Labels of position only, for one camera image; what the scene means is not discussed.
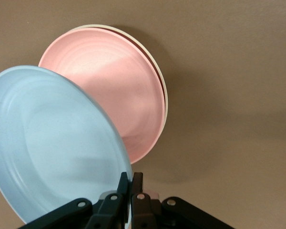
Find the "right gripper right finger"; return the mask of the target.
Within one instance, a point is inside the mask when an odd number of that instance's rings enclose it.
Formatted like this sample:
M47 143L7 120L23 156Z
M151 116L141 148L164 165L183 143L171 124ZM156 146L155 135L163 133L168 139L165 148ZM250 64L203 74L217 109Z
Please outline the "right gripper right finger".
M131 189L133 229L232 229L230 225L189 202L169 197L152 199L143 192L143 173L133 175Z

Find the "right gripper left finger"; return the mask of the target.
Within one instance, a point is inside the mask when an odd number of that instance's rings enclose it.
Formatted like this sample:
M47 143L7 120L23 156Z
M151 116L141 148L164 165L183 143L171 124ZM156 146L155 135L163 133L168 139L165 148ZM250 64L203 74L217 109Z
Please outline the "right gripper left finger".
M75 199L30 223L22 229L123 229L129 215L130 185L122 172L117 190L93 204Z

